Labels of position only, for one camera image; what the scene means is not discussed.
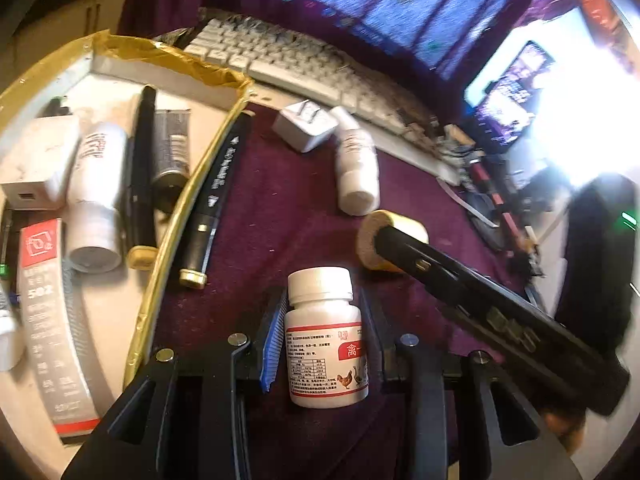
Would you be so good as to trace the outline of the person's right hand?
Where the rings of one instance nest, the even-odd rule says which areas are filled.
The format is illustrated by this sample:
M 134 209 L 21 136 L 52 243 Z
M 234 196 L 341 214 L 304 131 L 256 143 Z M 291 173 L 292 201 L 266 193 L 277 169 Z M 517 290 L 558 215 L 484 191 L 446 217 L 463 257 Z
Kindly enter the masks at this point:
M 586 412 L 542 410 L 539 414 L 552 434 L 561 442 L 567 454 L 574 455 L 584 443 Z

